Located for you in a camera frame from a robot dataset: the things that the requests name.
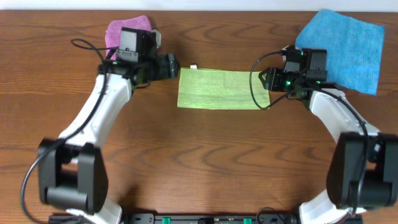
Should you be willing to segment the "green microfiber cloth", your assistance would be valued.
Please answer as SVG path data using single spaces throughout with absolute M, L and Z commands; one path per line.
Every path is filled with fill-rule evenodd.
M 257 110 L 270 104 L 257 72 L 185 68 L 180 71 L 177 106 L 205 110 Z

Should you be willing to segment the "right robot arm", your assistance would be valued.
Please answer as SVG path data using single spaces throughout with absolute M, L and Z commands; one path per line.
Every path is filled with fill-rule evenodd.
M 336 142 L 326 189 L 298 208 L 299 223 L 343 223 L 351 217 L 397 202 L 397 136 L 369 124 L 342 88 L 323 71 L 259 74 L 266 90 L 294 96 L 318 117 Z

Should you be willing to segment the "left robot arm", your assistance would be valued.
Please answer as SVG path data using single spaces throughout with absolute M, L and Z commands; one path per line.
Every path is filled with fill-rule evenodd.
M 119 223 L 123 210 L 108 198 L 109 180 L 101 153 L 113 123 L 138 88 L 176 78 L 173 53 L 136 62 L 107 58 L 98 65 L 93 91 L 58 139 L 38 147 L 40 201 L 89 223 Z

